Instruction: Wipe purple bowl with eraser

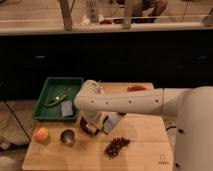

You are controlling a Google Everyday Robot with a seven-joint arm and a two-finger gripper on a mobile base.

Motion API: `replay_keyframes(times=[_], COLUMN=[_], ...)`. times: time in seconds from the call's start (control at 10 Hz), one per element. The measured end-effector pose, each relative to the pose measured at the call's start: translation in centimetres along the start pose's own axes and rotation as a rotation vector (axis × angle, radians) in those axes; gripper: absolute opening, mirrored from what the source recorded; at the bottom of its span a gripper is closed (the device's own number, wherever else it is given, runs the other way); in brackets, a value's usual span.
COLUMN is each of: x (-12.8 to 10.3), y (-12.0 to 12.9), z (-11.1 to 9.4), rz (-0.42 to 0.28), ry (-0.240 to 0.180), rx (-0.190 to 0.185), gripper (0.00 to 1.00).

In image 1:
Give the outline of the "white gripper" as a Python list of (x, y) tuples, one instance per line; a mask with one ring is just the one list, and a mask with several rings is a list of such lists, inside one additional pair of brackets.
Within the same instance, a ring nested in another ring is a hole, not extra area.
[(101, 113), (98, 111), (83, 111), (82, 116), (87, 122), (88, 126), (98, 128), (100, 125)]

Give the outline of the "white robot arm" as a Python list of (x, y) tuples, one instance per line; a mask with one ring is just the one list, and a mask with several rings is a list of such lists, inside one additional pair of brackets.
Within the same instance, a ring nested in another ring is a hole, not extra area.
[(171, 114), (177, 118), (173, 171), (213, 171), (213, 86), (103, 93), (87, 80), (74, 105), (91, 124), (102, 112)]

